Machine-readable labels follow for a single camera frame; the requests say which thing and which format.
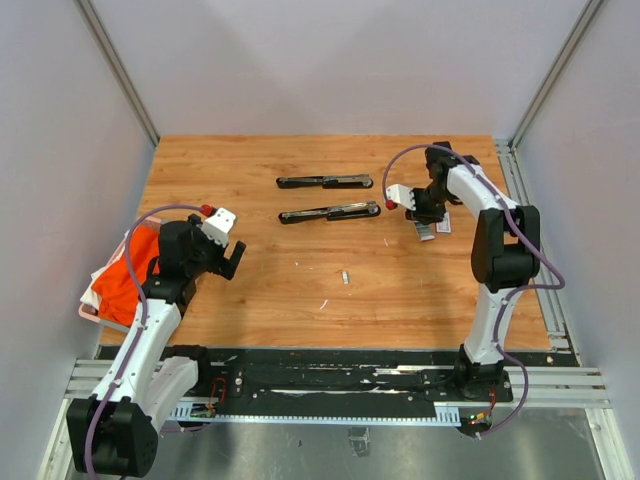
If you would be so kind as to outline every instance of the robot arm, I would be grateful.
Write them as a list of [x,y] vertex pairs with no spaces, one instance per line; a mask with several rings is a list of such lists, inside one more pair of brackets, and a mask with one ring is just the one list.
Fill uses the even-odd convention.
[[[231,257],[224,257],[235,220],[233,213],[220,208],[204,222],[191,215],[188,221],[161,226],[159,256],[151,261],[142,285],[147,297],[146,319],[139,302],[131,329],[107,375],[90,398],[74,399],[67,411],[78,471],[87,471],[85,444],[95,415],[100,415],[91,442],[95,472],[142,477],[153,465],[158,434],[176,403],[187,391],[210,391],[211,364],[204,347],[173,347],[155,376],[154,372],[195,295],[196,279],[205,272],[233,278],[246,248],[238,242]],[[105,406],[96,413],[101,403]]]
[[[448,142],[436,145],[451,149]],[[471,267],[479,283],[478,302],[471,332],[460,349],[456,382],[465,388],[486,388],[501,378],[502,354],[496,346],[504,345],[519,294],[512,296],[496,336],[500,307],[513,290],[529,283],[540,269],[539,260],[519,240],[517,243],[505,242],[505,234],[512,232],[498,200],[506,203],[518,227],[538,249],[540,215],[535,207],[521,206],[502,193],[500,197],[494,197],[484,184],[490,181],[475,158],[465,157],[472,164],[472,173],[447,153],[434,148],[428,148],[425,153],[432,183],[425,189],[392,185],[386,193],[393,204],[407,209],[409,220],[427,225],[442,221],[447,201],[464,204],[477,220]]]

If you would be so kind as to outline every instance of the vertical metal post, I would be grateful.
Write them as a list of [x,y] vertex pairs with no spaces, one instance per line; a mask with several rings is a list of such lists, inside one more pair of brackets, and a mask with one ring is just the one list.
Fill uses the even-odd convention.
[[138,92],[133,86],[133,83],[131,82],[127,71],[125,70],[122,61],[120,60],[120,57],[118,56],[118,53],[116,52],[116,49],[113,46],[113,43],[111,42],[111,39],[109,38],[109,35],[107,34],[102,21],[100,20],[93,2],[91,0],[74,0],[74,2],[78,7],[78,10],[80,11],[80,14],[84,18],[87,27],[91,31],[91,34],[93,35],[93,38],[95,39],[98,47],[102,51],[102,54],[104,55],[109,68],[111,68],[113,75],[116,77],[116,80],[120,84],[122,92],[127,98],[129,105],[133,109],[133,112],[136,114],[136,117],[138,117],[140,125],[147,133],[149,140],[151,140],[151,143],[154,146],[158,146],[160,135],[158,134],[156,127],[151,121],[151,118],[149,117],[149,114],[144,107],[144,104],[142,103]]
[[558,78],[562,75],[565,70],[565,67],[569,63],[571,57],[575,53],[578,45],[584,38],[585,33],[588,28],[593,23],[596,15],[600,11],[601,7],[606,3],[606,0],[589,0],[585,7],[582,9],[578,20],[576,21],[571,33],[567,37],[567,40],[564,42],[564,45],[560,49],[560,53],[554,60],[547,76],[540,85],[540,88],[536,92],[533,97],[533,100],[529,104],[527,111],[525,112],[522,120],[518,124],[515,133],[513,134],[513,138],[509,142],[509,146],[512,148],[518,148],[520,142],[522,142],[522,138],[525,133],[531,126],[531,123],[540,112],[542,105],[547,100],[547,97],[555,87]]

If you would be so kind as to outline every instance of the pink basket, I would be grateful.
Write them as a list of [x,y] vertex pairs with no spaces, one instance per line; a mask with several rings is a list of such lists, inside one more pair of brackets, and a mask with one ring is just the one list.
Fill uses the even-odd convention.
[[[163,223],[164,222],[159,218],[149,217],[144,222],[142,222],[141,225],[144,225],[145,227],[149,227],[158,231],[160,230],[160,225],[162,225]],[[107,262],[106,266],[108,267],[113,262],[115,262],[116,259],[118,258],[118,255],[120,255],[120,253],[123,250],[124,250],[124,239],[122,240],[122,242],[120,242],[120,245],[118,245],[118,248],[116,248],[116,251],[113,252],[113,255],[111,255],[111,258],[109,258],[109,261]],[[101,323],[107,327],[115,328],[116,330],[120,330],[123,332],[129,331],[129,328],[125,327],[124,325],[120,325],[119,323],[112,322],[111,320],[105,320],[103,318],[98,317],[98,311],[95,308],[93,308],[91,305],[87,305],[86,303],[80,303],[78,314],[82,318],[86,318],[87,320],[91,320],[92,322]]]

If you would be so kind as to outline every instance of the gray floor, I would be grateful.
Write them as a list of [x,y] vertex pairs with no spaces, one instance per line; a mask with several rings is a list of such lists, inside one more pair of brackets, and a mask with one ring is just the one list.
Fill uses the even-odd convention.
[[[198,434],[168,434],[146,478],[604,479],[582,410],[525,409],[482,441],[452,428],[374,426],[370,456],[361,458],[353,456],[347,431],[337,425],[218,424]],[[74,471],[67,480],[84,478]]]

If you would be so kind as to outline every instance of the gray wall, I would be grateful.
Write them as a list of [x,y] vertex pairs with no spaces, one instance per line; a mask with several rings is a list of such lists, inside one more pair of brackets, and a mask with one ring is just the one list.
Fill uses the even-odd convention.
[[0,1],[0,465],[32,479],[152,149],[71,0]]
[[587,365],[640,474],[640,3],[608,2],[519,149]]
[[161,134],[508,137],[585,0],[95,0]]

